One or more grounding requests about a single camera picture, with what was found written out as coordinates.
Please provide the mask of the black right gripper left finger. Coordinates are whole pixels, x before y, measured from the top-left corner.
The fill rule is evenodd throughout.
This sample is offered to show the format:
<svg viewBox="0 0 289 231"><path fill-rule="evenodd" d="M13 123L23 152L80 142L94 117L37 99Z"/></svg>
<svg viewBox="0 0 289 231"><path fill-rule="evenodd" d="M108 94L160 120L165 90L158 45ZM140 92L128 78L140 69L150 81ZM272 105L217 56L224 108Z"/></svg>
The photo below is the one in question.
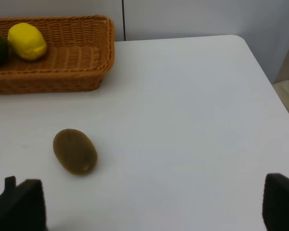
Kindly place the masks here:
<svg viewBox="0 0 289 231"><path fill-rule="evenodd" d="M47 217L41 180L5 178L0 194L0 231L46 231Z"/></svg>

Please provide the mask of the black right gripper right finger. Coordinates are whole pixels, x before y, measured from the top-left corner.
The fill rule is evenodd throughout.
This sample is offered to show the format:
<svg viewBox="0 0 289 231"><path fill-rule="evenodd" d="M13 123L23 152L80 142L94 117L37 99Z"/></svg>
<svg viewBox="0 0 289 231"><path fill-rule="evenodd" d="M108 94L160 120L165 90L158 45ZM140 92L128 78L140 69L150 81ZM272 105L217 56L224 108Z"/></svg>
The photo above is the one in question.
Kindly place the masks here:
<svg viewBox="0 0 289 231"><path fill-rule="evenodd" d="M289 231L289 178L280 173L265 178L262 217L268 231Z"/></svg>

